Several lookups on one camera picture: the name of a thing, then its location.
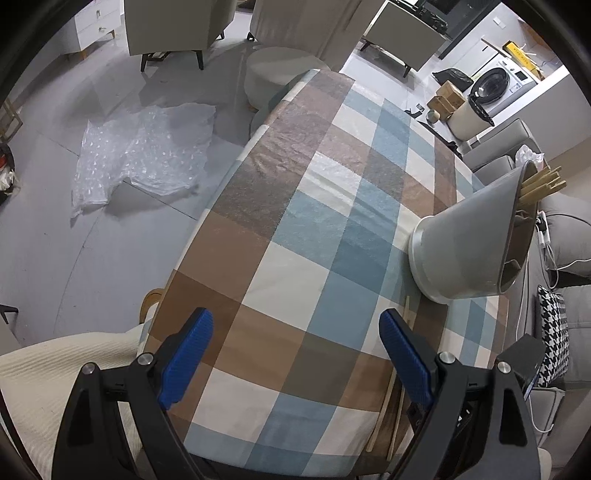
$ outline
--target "plastic bag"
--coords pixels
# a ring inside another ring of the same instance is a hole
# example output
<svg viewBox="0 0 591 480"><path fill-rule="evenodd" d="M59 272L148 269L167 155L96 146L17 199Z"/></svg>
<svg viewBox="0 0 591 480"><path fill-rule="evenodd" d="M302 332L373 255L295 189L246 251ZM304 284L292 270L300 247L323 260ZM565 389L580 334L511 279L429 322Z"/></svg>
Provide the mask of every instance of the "plastic bag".
<svg viewBox="0 0 591 480"><path fill-rule="evenodd" d="M88 122L72 184L72 218L85 207L105 205L125 179L160 196L195 187L215 111L200 103L150 106L102 126Z"/></svg>
<svg viewBox="0 0 591 480"><path fill-rule="evenodd" d="M544 154L535 153L527 145L523 145L515 154L515 166L521 167L526 162L532 161L535 167L540 171L544 168Z"/></svg>
<svg viewBox="0 0 591 480"><path fill-rule="evenodd" d="M446 69L435 72L433 73L433 77L435 77L439 85L443 85L449 80L461 92L465 92L474 84L474 80L458 69Z"/></svg>

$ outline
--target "checkered tablecloth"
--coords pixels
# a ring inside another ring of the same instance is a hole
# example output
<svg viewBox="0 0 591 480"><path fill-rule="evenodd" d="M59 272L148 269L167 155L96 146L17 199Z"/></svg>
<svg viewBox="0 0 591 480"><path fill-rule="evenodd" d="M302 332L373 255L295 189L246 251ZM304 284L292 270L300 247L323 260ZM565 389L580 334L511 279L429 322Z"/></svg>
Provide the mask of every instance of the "checkered tablecloth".
<svg viewBox="0 0 591 480"><path fill-rule="evenodd" d="M434 304L406 253L420 218L481 187L384 97L307 73L199 220L147 340L154 351L195 307L213 312L212 342L169 412L189 452L286 475L385 471L400 382L364 448L392 371L380 313L410 296L414 330L434 349L479 366L502 350L505 299ZM407 427L403 416L397 445Z"/></svg>

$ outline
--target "tile floor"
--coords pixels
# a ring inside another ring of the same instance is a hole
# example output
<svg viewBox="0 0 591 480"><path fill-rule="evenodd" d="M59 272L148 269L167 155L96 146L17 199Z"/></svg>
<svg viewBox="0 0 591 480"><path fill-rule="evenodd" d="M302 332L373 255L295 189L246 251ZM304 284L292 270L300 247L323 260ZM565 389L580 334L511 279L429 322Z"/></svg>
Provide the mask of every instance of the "tile floor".
<svg viewBox="0 0 591 480"><path fill-rule="evenodd" d="M205 54L174 53L139 71L121 28L97 42L86 60L64 61L21 109L11 140L22 190L0 207L0 301L20 313L11 328L22 345L90 331L123 332L137 324L152 288L164 287L205 204L248 140L253 113L243 91L249 14L237 12ZM396 105L426 106L438 85L432 59L402 79L384 53L356 50L342 72ZM71 180L87 121L104 122L148 105L216 105L206 175L195 192L169 199L120 185L104 208L70 220Z"/></svg>

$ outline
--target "drawer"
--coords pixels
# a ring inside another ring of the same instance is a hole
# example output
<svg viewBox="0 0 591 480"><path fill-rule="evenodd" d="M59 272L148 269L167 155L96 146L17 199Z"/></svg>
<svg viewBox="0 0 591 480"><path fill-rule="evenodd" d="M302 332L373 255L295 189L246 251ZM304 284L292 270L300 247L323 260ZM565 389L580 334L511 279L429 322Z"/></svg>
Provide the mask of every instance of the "drawer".
<svg viewBox="0 0 591 480"><path fill-rule="evenodd" d="M96 9L100 10L100 13L103 17L114 12L115 10L121 13L121 6L119 4L119 0L94 0L94 2Z"/></svg>
<svg viewBox="0 0 591 480"><path fill-rule="evenodd" d="M114 11L119 11L118 0L102 0L100 2L93 0L75 15L76 31L82 32Z"/></svg>
<svg viewBox="0 0 591 480"><path fill-rule="evenodd" d="M76 31L81 32L90 24L96 22L96 5L92 1L74 16Z"/></svg>
<svg viewBox="0 0 591 480"><path fill-rule="evenodd" d="M119 9L111 12L109 15L105 15L104 17L101 16L101 18L95 23L78 33L80 50L84 50L88 45L94 43L99 38L104 37L111 30L115 30L120 25L121 15L119 14Z"/></svg>

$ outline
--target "washing machine door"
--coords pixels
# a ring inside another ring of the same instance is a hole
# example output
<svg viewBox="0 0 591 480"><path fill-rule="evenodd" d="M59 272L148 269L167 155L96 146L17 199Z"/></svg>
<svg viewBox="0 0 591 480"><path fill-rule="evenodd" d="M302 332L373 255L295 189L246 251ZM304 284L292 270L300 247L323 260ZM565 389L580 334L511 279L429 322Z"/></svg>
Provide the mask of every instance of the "washing machine door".
<svg viewBox="0 0 591 480"><path fill-rule="evenodd" d="M486 105L501 98L508 86L509 74L505 69L497 67L484 73L472 85L470 93L476 97L479 104Z"/></svg>

